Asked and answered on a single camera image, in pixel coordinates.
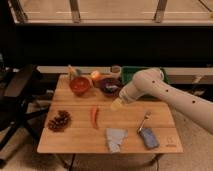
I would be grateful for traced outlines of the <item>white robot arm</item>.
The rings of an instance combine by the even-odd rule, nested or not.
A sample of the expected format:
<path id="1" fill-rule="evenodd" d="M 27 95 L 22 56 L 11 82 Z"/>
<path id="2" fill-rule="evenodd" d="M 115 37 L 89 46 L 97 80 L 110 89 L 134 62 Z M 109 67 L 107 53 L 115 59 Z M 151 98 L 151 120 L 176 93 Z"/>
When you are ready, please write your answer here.
<path id="1" fill-rule="evenodd" d="M 110 108 L 118 110 L 149 94 L 166 102 L 213 135 L 213 102 L 174 88 L 163 79 L 164 74 L 159 68 L 136 72 L 132 80 L 120 90 Z"/>

